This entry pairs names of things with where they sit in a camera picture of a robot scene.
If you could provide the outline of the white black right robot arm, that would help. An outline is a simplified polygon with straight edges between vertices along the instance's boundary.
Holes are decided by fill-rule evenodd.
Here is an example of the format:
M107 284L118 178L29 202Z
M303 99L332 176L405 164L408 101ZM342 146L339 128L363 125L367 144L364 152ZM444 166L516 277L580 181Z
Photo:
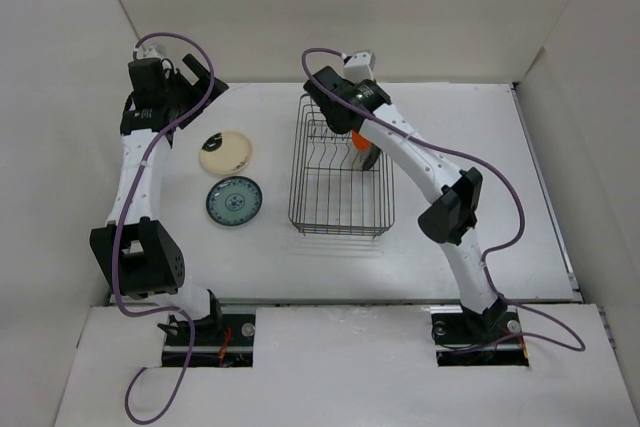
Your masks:
M359 133L419 188L429 207L419 215L418 226L449 262L459 289L465 334L476 341L494 334L507 306L489 285L475 232L482 174L474 167L464 170L433 149L410 141L419 135L373 80L354 84L324 67L303 89L332 131Z

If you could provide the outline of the orange round plate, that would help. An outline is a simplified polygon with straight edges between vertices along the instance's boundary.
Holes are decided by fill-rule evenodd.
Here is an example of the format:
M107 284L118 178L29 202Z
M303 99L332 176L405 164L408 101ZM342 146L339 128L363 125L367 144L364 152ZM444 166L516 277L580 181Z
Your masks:
M359 152L365 152L372 146L372 143L369 140L364 138L355 130L351 131L351 141Z

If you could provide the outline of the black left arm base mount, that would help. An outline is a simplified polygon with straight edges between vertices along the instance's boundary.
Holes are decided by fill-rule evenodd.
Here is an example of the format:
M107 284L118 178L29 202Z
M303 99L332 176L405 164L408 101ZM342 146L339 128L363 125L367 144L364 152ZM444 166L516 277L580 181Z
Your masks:
M195 322L196 334L189 361L190 367L245 368L252 367L256 334L256 310L249 307L222 308L222 323L212 320ZM181 367L186 360L189 333L184 320L170 315L157 327L164 334L161 353L163 367Z

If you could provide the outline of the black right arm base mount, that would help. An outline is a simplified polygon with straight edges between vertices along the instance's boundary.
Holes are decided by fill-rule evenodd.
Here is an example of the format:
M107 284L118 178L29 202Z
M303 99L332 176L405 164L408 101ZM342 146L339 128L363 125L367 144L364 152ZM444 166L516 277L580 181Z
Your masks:
M508 310L488 332L473 333L461 311L431 311L431 336L439 367L528 367L529 358L520 337L498 340L521 332L519 316Z

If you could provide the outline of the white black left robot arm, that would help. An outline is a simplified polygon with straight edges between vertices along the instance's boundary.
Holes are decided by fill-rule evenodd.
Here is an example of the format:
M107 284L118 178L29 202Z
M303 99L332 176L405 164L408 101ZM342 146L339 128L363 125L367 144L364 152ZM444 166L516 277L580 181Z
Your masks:
M172 62L150 51L128 65L132 91L120 122L123 157L112 210L90 233L91 250L113 292L183 310L189 331L204 344L223 334L215 295L194 286L176 241L160 221L161 186L174 134L227 91L193 55L182 59L195 75L190 82Z

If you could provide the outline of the blue white patterned plate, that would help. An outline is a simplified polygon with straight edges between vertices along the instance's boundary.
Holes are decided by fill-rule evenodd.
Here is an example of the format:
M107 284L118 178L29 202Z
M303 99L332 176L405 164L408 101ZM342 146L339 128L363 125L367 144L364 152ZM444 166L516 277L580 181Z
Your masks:
M260 211L260 186L245 176L230 176L217 182L208 192L205 209L209 218L223 227L239 227Z

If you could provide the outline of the cream plate with black mark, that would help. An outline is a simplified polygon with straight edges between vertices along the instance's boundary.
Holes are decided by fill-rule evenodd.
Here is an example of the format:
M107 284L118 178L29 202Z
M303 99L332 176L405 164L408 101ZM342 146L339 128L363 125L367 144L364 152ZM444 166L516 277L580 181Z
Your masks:
M229 176L244 169L252 154L253 145L247 136L227 130L212 135L202 144L199 161L207 172Z

